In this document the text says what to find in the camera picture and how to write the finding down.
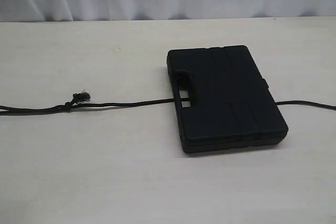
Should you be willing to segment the black plastic carrying case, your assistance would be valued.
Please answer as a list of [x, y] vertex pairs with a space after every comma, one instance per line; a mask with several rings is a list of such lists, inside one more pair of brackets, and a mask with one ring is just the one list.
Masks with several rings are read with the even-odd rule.
[[276, 145], [287, 136], [246, 46], [170, 50], [166, 63], [183, 152]]

